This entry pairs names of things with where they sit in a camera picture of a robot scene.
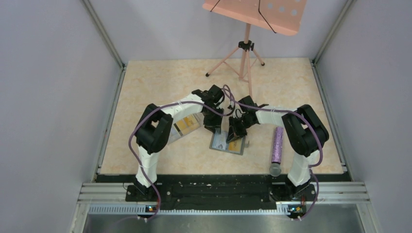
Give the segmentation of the clear plastic card box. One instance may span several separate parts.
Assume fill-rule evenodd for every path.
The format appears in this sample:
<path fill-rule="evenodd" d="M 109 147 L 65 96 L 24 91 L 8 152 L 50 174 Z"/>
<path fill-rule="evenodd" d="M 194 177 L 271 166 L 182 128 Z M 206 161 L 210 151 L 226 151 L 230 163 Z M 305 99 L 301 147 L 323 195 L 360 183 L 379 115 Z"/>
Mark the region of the clear plastic card box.
<path fill-rule="evenodd" d="M 174 123 L 168 139 L 168 145 L 187 136 L 202 126 L 200 113 L 192 114 Z"/>

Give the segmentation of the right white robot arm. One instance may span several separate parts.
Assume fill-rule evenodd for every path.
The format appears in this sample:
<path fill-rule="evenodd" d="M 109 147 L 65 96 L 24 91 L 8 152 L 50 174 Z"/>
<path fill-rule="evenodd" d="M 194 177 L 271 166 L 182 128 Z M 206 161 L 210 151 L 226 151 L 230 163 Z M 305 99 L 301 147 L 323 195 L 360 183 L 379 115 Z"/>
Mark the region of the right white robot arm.
<path fill-rule="evenodd" d="M 284 129 L 294 150 L 292 167 L 285 179 L 285 194 L 298 200 L 309 187 L 312 167 L 323 160 L 323 146 L 329 133 L 309 104 L 295 110 L 276 109 L 268 104 L 258 106 L 251 96 L 242 98 L 241 115 L 229 118 L 227 142 L 247 136 L 247 129 L 257 124 L 272 124 Z"/>

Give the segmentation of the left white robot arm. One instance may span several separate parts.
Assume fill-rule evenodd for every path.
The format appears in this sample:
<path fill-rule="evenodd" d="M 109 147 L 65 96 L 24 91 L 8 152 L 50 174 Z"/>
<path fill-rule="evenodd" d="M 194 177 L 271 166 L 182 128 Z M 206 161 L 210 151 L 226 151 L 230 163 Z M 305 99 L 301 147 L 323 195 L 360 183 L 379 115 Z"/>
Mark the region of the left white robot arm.
<path fill-rule="evenodd" d="M 204 127 L 212 133 L 219 133 L 224 117 L 221 107 L 224 100 L 222 88 L 213 85 L 209 90 L 194 90 L 169 104 L 149 104 L 146 107 L 128 141 L 129 149 L 139 164 L 134 186 L 143 200 L 151 200 L 156 195 L 156 201 L 161 202 L 160 192 L 155 186 L 156 167 L 160 152 L 168 144 L 173 125 L 190 115 L 203 114 Z"/>

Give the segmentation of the silver VIP card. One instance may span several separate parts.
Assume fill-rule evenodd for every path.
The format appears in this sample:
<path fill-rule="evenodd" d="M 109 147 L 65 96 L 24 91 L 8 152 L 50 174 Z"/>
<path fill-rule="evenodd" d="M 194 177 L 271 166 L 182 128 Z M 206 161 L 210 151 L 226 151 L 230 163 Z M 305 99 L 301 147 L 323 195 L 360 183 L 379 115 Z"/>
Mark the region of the silver VIP card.
<path fill-rule="evenodd" d="M 220 133 L 216 132 L 211 139 L 210 148 L 212 150 L 227 151 L 229 145 L 227 144 L 226 139 L 226 131 L 220 131 Z"/>

